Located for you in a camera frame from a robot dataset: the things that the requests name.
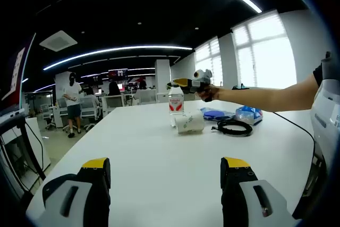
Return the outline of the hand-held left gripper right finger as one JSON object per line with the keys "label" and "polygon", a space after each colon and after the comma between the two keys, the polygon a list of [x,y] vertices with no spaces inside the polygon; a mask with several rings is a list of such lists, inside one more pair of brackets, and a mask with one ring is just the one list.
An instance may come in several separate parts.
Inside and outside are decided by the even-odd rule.
{"label": "hand-held left gripper right finger", "polygon": [[223,226],[297,226],[286,199],[259,180],[244,160],[223,157],[220,163]]}

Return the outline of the person's right hand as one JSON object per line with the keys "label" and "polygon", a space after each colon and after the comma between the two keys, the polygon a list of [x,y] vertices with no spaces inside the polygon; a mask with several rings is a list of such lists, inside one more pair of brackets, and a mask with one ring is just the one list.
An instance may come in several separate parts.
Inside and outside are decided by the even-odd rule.
{"label": "person's right hand", "polygon": [[211,102],[213,100],[219,99],[219,93],[222,92],[221,87],[216,87],[214,85],[206,85],[199,89],[195,94],[200,97],[204,102]]}

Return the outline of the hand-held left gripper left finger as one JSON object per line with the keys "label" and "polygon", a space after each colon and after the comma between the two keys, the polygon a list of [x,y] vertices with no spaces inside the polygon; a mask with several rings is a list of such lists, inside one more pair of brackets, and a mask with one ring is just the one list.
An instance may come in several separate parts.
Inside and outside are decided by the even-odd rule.
{"label": "hand-held left gripper left finger", "polygon": [[33,226],[108,226],[111,198],[109,158],[85,162],[77,174],[65,174],[42,188],[43,208],[26,212]]}

